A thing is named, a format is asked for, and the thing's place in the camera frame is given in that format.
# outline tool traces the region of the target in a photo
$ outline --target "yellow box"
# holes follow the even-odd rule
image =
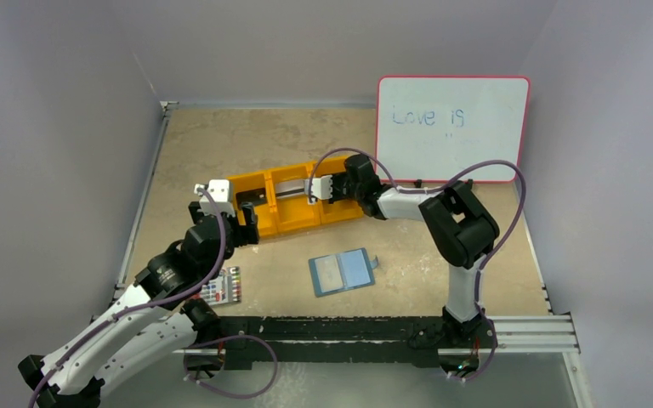
[[[315,177],[327,174],[341,173],[344,171],[346,157],[334,157],[324,160],[316,171]],[[255,190],[263,190],[263,196],[258,200],[263,201],[254,207],[258,216],[259,236],[268,238],[279,234],[306,230],[323,224],[360,218],[363,215],[356,201],[341,200],[333,204],[319,200],[315,205],[310,205],[306,195],[297,195],[287,198],[276,198],[275,186],[291,180],[307,179],[311,174],[316,161],[302,163],[294,166],[276,167],[256,173],[240,174],[228,177],[234,187],[234,208],[239,214],[239,223],[245,224],[244,216],[238,208],[236,195]]]

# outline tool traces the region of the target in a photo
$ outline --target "whiteboard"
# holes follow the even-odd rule
[[[377,92],[377,159],[395,179],[447,181],[491,159],[519,164],[528,78],[385,76]],[[465,178],[514,177],[509,167],[488,166]]]

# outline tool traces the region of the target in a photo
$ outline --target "red whiteboard frame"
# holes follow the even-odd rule
[[[376,118],[376,130],[374,133],[374,157],[379,160],[379,89],[382,87],[382,81],[386,78],[514,78],[514,79],[525,79],[527,81],[527,100],[525,102],[525,116],[522,118],[522,134],[520,135],[520,150],[517,153],[517,166],[520,165],[522,159],[522,147],[524,147],[525,142],[525,127],[527,124],[527,110],[529,109],[529,101],[531,97],[531,81],[526,76],[521,75],[385,75],[379,78],[377,82],[377,118]],[[377,171],[377,163],[374,163],[374,171]],[[498,180],[475,180],[475,183],[483,184],[506,184],[514,182],[514,179],[517,178],[517,174],[514,174],[514,177],[508,181],[498,181]],[[395,181],[398,183],[413,183],[417,181],[416,179],[400,179],[395,178]],[[424,183],[446,183],[448,179],[444,180],[422,180]]]

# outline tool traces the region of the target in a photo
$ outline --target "metal frame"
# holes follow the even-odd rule
[[[126,278],[128,275],[128,267],[131,264],[131,259],[133,256],[133,244],[136,239],[136,235],[139,233],[139,226],[141,224],[141,217],[144,211],[144,205],[149,195],[151,181],[156,170],[156,164],[158,163],[159,154],[161,153],[164,137],[166,131],[168,130],[168,124],[171,119],[171,115],[179,107],[219,107],[219,108],[229,108],[236,107],[231,105],[223,104],[210,104],[210,103],[189,103],[186,105],[181,105],[176,101],[162,101],[162,107],[164,109],[164,117],[162,122],[162,128],[158,135],[157,147],[154,152],[154,156],[151,161],[149,175],[145,183],[144,192],[141,196],[139,206],[137,208],[136,215],[134,217],[131,233],[128,238],[128,244],[126,252],[124,253],[124,258],[122,260],[121,269],[118,276],[118,281],[115,286],[114,298],[118,298],[125,287]],[[318,107],[318,108],[373,108],[373,105],[363,105],[363,104],[314,104],[314,106],[303,105],[303,104],[283,104],[283,105],[274,105],[274,104],[239,104],[238,107],[249,107],[253,109],[259,108],[304,108],[304,107]],[[542,277],[542,271],[539,267],[539,262],[537,261],[537,254],[534,249],[534,245],[531,240],[531,234],[529,227],[527,225],[526,219],[523,216],[522,222],[525,225],[525,232],[527,234],[527,240],[529,241],[532,257],[534,258],[535,265],[537,267],[537,274],[539,280],[542,283],[542,291],[544,294],[544,300],[547,304],[547,309],[549,316],[491,316],[495,323],[495,328],[499,334],[499,343],[500,346],[497,348],[497,353],[562,353],[562,356],[565,360],[565,367],[567,374],[570,380],[572,392],[575,396],[576,405],[578,408],[593,408],[594,402],[592,401],[590,389],[588,385],[588,380],[585,375],[585,370],[582,366],[582,362],[579,358],[580,348],[579,342],[576,338],[576,331],[574,328],[574,323],[571,316],[569,315],[554,315],[552,310],[552,304],[549,301],[549,295],[547,292],[547,287],[544,284],[544,279]],[[469,354],[470,350],[468,349],[459,349],[459,348],[443,348],[439,350],[440,355],[458,355],[458,354]],[[174,353],[176,354],[201,354],[201,355],[212,355],[216,351],[214,349],[199,349],[199,350],[177,350]]]

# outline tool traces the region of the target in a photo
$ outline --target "white wall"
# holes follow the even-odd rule
[[[111,0],[161,100],[374,105],[385,74],[514,74],[556,0]]]
[[[605,407],[653,406],[653,2],[559,1],[521,73],[526,216]]]
[[[0,406],[106,306],[159,116],[105,0],[0,1]]]

